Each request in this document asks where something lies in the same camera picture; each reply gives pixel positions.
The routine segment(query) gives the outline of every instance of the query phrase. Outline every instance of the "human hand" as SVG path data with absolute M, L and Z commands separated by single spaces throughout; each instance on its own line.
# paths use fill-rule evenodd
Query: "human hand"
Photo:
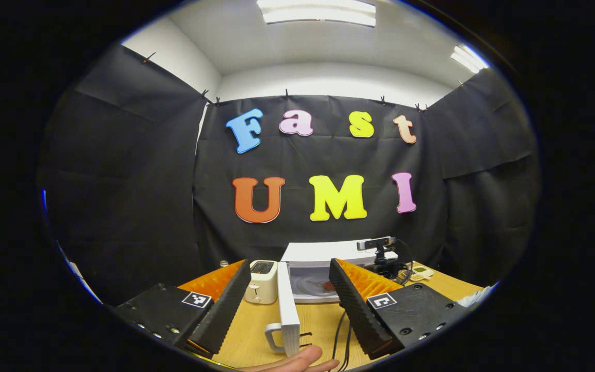
M 328 360 L 319 365 L 309 367 L 321 358 L 323 350 L 318 346 L 307 346 L 299 353 L 274 363 L 256 365 L 254 367 L 238 368 L 243 372 L 325 372 L 337 367 L 338 360 Z

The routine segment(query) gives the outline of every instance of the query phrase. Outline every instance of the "white toaster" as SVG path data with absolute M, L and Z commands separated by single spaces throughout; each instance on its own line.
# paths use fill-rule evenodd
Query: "white toaster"
M 251 280 L 245 300 L 252 304 L 271 304 L 277 300 L 277 261 L 257 259 L 249 264 Z

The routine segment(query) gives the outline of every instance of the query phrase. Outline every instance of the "white wall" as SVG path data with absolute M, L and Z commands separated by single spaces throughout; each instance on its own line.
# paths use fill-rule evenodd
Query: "white wall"
M 423 77 L 355 64 L 306 63 L 271 66 L 224 76 L 221 101 L 284 95 L 335 95 L 404 104 L 432 105 L 453 90 Z
M 208 98 L 215 97 L 222 74 L 171 19 L 160 18 L 121 44 L 146 57 L 156 52 L 151 61 L 199 92 L 208 89 Z

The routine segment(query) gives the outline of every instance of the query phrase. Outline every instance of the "table surface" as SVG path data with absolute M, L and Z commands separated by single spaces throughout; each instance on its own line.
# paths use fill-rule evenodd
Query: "table surface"
M 466 283 L 433 270 L 435 274 L 428 280 L 421 280 L 420 283 L 428 285 L 448 299 L 458 301 L 463 297 L 472 295 L 481 287 Z M 316 361 L 322 363 L 332 357 L 334 337 L 337 332 L 337 325 L 344 313 L 338 302 L 321 304 L 295 304 L 297 315 L 300 318 L 300 332 L 311 332 L 312 336 L 300 338 L 300 344 L 312 343 L 323 349 L 323 356 Z M 272 304 L 252 304 L 244 299 L 233 318 L 229 332 L 227 333 L 222 348 L 218 354 L 213 356 L 215 362 L 220 362 L 232 367 L 250 367 L 272 363 L 286 357 L 284 353 L 272 351 L 265 338 L 264 328 L 269 323 L 279 323 L 279 301 Z M 336 359 L 343 362 L 346 348 L 349 321 L 345 317 L 341 325 L 337 341 Z M 275 342 L 283 346 L 281 332 L 275 332 Z M 380 360 L 370 360 L 364 354 L 354 332 L 350 337 L 350 356 L 347 369 L 359 367 Z

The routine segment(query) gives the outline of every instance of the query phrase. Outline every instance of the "fluorescent light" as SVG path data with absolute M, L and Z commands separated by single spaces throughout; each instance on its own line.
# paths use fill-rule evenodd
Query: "fluorescent light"
M 488 68 L 488 64 L 486 64 L 478 54 L 473 52 L 472 49 L 465 45 L 454 46 L 451 58 L 465 66 L 468 70 L 472 71 L 472 73 L 477 73 L 479 70 Z
M 375 27 L 375 5 L 357 0 L 257 0 L 266 23 L 339 21 Z
M 456 53 L 452 54 L 451 58 L 453 58 L 456 62 L 460 63 L 461 65 L 465 66 L 468 70 L 472 71 L 472 73 L 479 72 L 478 68 L 476 68 L 473 64 L 469 63 L 469 61 L 467 61 L 467 59 L 459 56 L 458 54 L 456 54 Z

